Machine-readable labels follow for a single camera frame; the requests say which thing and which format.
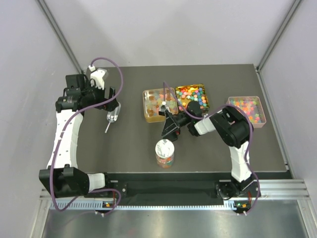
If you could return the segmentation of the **round silver jar lid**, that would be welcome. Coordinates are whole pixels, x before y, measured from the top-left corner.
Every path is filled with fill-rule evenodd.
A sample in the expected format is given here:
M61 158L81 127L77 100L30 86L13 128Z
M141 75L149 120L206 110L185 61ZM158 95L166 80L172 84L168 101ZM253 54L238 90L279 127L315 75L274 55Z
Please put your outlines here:
M155 152L160 158L169 158L174 154L174 144L168 139L157 142Z

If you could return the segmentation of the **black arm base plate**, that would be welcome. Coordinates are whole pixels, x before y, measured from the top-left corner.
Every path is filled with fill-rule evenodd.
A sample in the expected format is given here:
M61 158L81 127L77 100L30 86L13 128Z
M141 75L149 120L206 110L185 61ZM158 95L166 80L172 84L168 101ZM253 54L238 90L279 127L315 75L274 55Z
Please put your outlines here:
M238 182L229 173L106 173L106 187L135 194L207 194L212 198L255 198L260 191L255 176Z

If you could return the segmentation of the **pink candy tin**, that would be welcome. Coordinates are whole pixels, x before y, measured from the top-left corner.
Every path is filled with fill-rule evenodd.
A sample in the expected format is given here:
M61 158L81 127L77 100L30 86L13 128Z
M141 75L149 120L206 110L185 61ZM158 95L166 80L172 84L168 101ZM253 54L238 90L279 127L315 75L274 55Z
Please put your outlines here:
M258 96L229 97L227 102L241 108L254 128L262 128L266 124L266 117Z

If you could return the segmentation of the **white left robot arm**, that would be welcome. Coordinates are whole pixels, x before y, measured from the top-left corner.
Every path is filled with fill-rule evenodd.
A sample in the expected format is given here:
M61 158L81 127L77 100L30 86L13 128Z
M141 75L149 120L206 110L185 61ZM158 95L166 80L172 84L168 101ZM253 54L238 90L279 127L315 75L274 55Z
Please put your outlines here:
M77 145L79 129L84 119L83 108L96 105L107 111L107 121L117 121L121 104L105 97L108 72L97 69L87 78L84 74L67 75L63 96L55 103L56 133L54 148L46 169L39 171L39 180L56 198L87 195L95 190L100 196L112 192L112 184L103 173L87 174L78 169Z

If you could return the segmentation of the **clear glass jar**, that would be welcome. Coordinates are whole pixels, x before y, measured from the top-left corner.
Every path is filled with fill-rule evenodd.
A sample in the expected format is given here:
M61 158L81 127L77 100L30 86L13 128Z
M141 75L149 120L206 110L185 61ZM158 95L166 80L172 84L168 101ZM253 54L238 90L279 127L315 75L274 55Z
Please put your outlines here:
M172 154L171 156L169 157L161 157L159 155L156 155L156 160L157 160L157 164L164 168L164 169L167 169L167 168L170 168L172 165L173 165L173 162L174 162L174 154Z

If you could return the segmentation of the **gold popsicle candy tin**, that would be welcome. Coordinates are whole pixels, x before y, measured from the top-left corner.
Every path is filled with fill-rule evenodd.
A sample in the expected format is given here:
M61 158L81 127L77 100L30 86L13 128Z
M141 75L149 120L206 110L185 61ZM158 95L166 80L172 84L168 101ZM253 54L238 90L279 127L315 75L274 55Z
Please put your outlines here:
M168 88L165 90L151 89L143 92L144 117L147 123L161 122L165 120L164 116L159 115L162 102L165 99L166 107L169 111L178 114L178 104Z

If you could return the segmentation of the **dark green star candy tin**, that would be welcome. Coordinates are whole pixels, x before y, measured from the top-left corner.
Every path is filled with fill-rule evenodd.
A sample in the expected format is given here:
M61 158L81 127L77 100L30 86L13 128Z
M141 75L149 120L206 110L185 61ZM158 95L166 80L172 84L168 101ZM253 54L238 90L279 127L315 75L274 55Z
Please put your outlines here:
M175 95L177 97L177 100L185 108L191 101L198 102L203 113L206 113L210 108L204 84L193 84L175 87Z

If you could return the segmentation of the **silver metal scoop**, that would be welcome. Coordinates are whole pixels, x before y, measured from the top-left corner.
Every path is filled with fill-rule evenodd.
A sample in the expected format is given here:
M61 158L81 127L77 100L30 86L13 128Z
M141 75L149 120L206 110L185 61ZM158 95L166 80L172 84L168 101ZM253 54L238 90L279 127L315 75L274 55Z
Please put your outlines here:
M107 124L107 127L105 129L105 133L107 133L107 131L110 127L110 124L117 121L120 110L121 110L121 104L118 103L118 106L112 112L107 113L106 119L108 121L108 124Z

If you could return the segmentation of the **aluminium frame rail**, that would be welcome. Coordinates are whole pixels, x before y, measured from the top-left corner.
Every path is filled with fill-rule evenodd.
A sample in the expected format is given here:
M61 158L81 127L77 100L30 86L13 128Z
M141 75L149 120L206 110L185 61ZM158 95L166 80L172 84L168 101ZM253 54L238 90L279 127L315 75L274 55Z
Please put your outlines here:
M211 198L223 200L255 199L271 197L273 199L300 199L309 197L305 183L298 179L261 179L253 180L245 188L239 188L232 181L123 181L106 182L103 188L89 192L62 188L55 192L57 198L85 196L96 194L105 196L105 189L117 189L122 197L132 197L137 194L206 194Z

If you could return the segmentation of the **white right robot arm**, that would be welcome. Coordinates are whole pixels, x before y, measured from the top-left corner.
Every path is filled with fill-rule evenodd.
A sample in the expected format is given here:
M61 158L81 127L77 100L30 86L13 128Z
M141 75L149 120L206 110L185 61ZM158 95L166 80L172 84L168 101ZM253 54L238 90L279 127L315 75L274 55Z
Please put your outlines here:
M185 111L174 115L163 102L158 113L165 117L161 136L171 142L178 139L183 126L196 137L216 131L229 147L232 163L230 182L216 184L218 196L228 200L234 196L243 196L249 191L255 178L249 162L249 147L254 129L236 107L226 105L208 116L203 114L200 104L193 101L187 105Z

